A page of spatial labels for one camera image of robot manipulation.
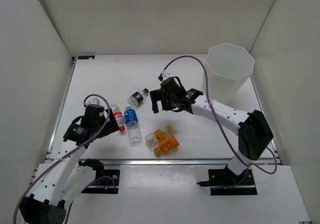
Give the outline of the red label coke bottle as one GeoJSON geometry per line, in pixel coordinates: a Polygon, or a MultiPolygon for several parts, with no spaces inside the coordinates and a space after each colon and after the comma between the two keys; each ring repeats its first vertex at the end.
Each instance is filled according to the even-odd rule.
{"type": "Polygon", "coordinates": [[[112,110],[112,113],[114,115],[114,118],[118,124],[118,128],[120,132],[124,132],[126,130],[125,128],[125,119],[124,116],[119,108],[119,106],[114,103],[110,105],[110,108],[112,110]]]}

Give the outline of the black label clear bottle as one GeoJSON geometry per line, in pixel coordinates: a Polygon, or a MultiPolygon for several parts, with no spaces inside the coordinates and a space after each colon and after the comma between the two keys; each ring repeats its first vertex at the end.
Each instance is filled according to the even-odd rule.
{"type": "Polygon", "coordinates": [[[148,94],[149,90],[147,88],[138,90],[127,99],[127,103],[132,106],[139,106],[146,99],[148,94]]]}

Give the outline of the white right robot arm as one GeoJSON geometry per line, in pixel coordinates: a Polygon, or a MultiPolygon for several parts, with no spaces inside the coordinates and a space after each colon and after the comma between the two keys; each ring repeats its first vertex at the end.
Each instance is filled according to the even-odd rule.
{"type": "Polygon", "coordinates": [[[223,170],[230,184],[238,183],[254,165],[274,138],[261,111],[245,112],[210,99],[196,89],[185,90],[178,77],[170,77],[160,88],[150,92],[152,111],[158,113],[158,102],[165,111],[182,112],[216,122],[221,131],[228,129],[238,137],[238,149],[223,170]]]}

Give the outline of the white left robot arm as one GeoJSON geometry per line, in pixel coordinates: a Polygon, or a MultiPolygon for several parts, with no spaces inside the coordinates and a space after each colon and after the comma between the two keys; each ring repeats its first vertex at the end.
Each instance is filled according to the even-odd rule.
{"type": "Polygon", "coordinates": [[[80,158],[94,140],[117,132],[119,126],[111,108],[88,104],[84,115],[66,130],[59,153],[19,201],[18,210],[28,224],[61,224],[67,209],[89,185],[105,178],[104,165],[96,159],[80,158]]]}

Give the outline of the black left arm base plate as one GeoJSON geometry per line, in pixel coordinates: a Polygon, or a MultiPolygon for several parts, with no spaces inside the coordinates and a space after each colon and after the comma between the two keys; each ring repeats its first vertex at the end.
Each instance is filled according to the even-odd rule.
{"type": "Polygon", "coordinates": [[[95,181],[86,187],[82,194],[118,194],[121,173],[119,169],[106,169],[101,161],[95,159],[78,161],[78,165],[88,166],[95,171],[95,181]]]}

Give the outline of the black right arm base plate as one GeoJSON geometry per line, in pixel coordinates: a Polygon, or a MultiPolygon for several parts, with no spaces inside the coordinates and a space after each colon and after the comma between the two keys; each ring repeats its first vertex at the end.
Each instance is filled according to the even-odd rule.
{"type": "Polygon", "coordinates": [[[211,196],[253,196],[257,188],[251,169],[240,175],[225,169],[209,169],[208,180],[197,183],[201,187],[210,188],[211,196]]]}

